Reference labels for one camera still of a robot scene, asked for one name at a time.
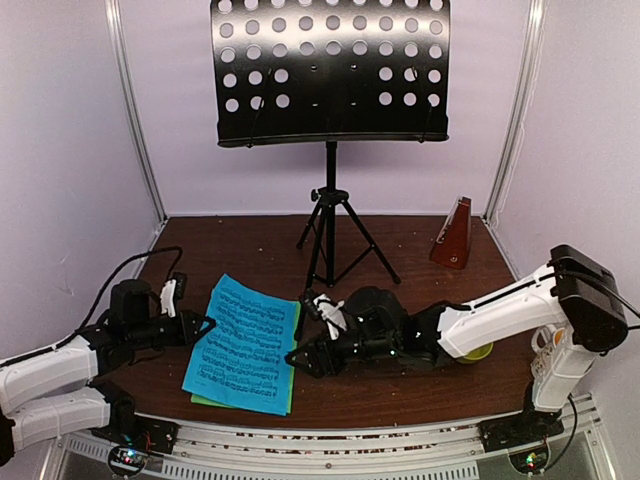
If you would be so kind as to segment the black music stand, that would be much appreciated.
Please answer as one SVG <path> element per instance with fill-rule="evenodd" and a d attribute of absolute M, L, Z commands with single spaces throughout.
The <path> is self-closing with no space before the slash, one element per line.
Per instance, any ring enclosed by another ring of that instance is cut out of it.
<path fill-rule="evenodd" d="M 308 283 L 342 279 L 339 144 L 448 139 L 450 24 L 447 1 L 211 3 L 219 145 L 325 145 L 326 183 L 302 232 L 313 240 Z"/>

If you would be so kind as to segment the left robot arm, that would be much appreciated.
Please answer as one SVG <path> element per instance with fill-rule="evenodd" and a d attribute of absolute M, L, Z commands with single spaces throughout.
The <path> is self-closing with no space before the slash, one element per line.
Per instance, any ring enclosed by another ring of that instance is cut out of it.
<path fill-rule="evenodd" d="M 80 430 L 142 452 L 171 452 L 176 424 L 137 415 L 134 398 L 105 377 L 134 365 L 139 351 L 192 346 L 214 329 L 214 319 L 178 309 L 185 285 L 175 275 L 154 294 L 145 281 L 124 280 L 94 324 L 2 361 L 1 461 Z"/>

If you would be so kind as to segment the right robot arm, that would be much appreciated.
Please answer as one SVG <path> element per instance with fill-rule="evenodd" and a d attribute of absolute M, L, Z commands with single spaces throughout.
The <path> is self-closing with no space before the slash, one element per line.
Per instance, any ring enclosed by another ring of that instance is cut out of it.
<path fill-rule="evenodd" d="M 304 310 L 326 330 L 285 356 L 314 378 L 336 376 L 352 361 L 394 358 L 433 369 L 481 347 L 532 330 L 530 404 L 513 419 L 519 440 L 535 440 L 551 424 L 597 357 L 619 347 L 630 328 L 615 277 L 576 248 L 561 244 L 549 261 L 517 282 L 466 303 L 437 302 L 410 314 L 395 294 L 363 287 L 344 301 L 307 290 Z"/>

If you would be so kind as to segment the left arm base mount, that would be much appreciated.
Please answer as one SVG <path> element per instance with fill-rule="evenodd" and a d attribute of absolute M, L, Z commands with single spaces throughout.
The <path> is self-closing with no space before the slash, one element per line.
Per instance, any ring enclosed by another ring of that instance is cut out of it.
<path fill-rule="evenodd" d="M 122 479 L 140 474 L 153 457 L 171 454 L 177 440 L 177 423 L 138 415 L 135 402 L 124 396 L 109 403 L 105 426 L 90 429 L 93 436 L 112 444 L 107 466 Z"/>

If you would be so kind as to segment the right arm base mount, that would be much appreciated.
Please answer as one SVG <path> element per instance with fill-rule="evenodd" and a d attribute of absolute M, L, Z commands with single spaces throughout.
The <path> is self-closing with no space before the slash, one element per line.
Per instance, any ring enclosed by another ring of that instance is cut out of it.
<path fill-rule="evenodd" d="M 540 475 L 551 465 L 549 438 L 564 432 L 561 413 L 538 410 L 528 396 L 520 412 L 479 423 L 483 450 L 507 450 L 511 466 L 518 473 Z"/>

